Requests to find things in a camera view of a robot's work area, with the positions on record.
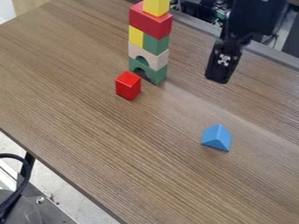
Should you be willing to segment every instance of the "wooden block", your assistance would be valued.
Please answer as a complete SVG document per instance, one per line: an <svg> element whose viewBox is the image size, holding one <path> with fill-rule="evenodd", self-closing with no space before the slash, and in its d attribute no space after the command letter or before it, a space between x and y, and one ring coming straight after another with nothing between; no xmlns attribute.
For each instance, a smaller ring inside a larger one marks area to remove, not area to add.
<svg viewBox="0 0 299 224"><path fill-rule="evenodd" d="M173 16L169 13L161 17L143 12L143 2L134 4L129 10L129 24L156 39L162 39L171 32Z"/></svg>
<svg viewBox="0 0 299 224"><path fill-rule="evenodd" d="M143 47L144 33L133 26L129 26L129 42Z"/></svg>
<svg viewBox="0 0 299 224"><path fill-rule="evenodd" d="M148 80L150 80L151 83L158 85L166 78L168 66L166 65L159 71L155 71L146 66L140 59L129 58L129 70L133 73L138 70L144 71Z"/></svg>
<svg viewBox="0 0 299 224"><path fill-rule="evenodd" d="M129 57L132 59L143 58L146 64L153 70L160 70L168 64L169 50L167 49L159 55L144 50L143 48L129 42Z"/></svg>
<svg viewBox="0 0 299 224"><path fill-rule="evenodd" d="M162 39L151 37L149 34L144 33L143 49L150 53L159 55L168 49L170 42L170 36L166 36Z"/></svg>
<svg viewBox="0 0 299 224"><path fill-rule="evenodd" d="M123 72L115 80L116 93L130 101L133 101L141 91L142 79L129 71Z"/></svg>
<svg viewBox="0 0 299 224"><path fill-rule="evenodd" d="M217 124L205 129L201 143L218 150L229 151L232 144L232 134L222 124Z"/></svg>
<svg viewBox="0 0 299 224"><path fill-rule="evenodd" d="M161 17L170 10L170 0L143 0L143 11Z"/></svg>

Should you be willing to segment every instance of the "arch block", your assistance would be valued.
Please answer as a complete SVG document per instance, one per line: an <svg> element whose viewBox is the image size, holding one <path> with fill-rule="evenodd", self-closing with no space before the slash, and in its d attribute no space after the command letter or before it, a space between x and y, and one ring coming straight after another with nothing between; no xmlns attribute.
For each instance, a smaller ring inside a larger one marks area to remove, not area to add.
<svg viewBox="0 0 299 224"><path fill-rule="evenodd" d="M129 70L133 73L137 69L142 69L146 76L149 78L150 82L158 85L160 84L167 76L168 66L167 64L159 69L158 71L144 65L140 60L129 58Z"/></svg>
<svg viewBox="0 0 299 224"><path fill-rule="evenodd" d="M155 55L129 42L129 57L136 59L138 56L144 57L148 61L149 67L155 71L158 71L167 65L169 50L167 49L159 55Z"/></svg>

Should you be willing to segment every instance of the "yellow block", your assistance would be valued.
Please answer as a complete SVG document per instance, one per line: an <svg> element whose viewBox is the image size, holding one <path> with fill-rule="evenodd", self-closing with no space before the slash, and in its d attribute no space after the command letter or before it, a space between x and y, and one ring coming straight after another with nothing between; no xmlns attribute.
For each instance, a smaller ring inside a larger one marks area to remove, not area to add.
<svg viewBox="0 0 299 224"><path fill-rule="evenodd" d="M129 26L129 42L143 48L144 33L133 26Z"/></svg>
<svg viewBox="0 0 299 224"><path fill-rule="evenodd" d="M143 0L143 11L161 17L170 10L170 0Z"/></svg>

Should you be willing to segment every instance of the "red block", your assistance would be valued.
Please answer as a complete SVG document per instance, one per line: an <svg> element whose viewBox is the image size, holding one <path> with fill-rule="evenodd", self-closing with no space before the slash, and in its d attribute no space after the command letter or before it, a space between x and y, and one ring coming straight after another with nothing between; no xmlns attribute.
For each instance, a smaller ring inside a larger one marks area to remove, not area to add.
<svg viewBox="0 0 299 224"><path fill-rule="evenodd" d="M162 39L171 32L173 16L165 13L154 17L143 11L143 2L134 4L129 10L129 24L156 39Z"/></svg>
<svg viewBox="0 0 299 224"><path fill-rule="evenodd" d="M140 93L141 85L141 77L129 71L124 71L115 80L116 93L130 101Z"/></svg>

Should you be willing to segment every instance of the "black cable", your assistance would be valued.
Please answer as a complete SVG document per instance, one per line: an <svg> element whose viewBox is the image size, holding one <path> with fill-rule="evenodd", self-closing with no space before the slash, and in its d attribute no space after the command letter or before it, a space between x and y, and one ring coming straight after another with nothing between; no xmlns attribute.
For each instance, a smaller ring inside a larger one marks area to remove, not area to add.
<svg viewBox="0 0 299 224"><path fill-rule="evenodd" d="M25 170L24 180L22 184L17 188L17 190L14 193L12 193L4 202L1 203L0 214L3 214L17 202L22 192L27 187L31 176L31 167L24 158L13 154L9 154L9 153L0 154L0 158L16 159L24 164L24 170Z"/></svg>

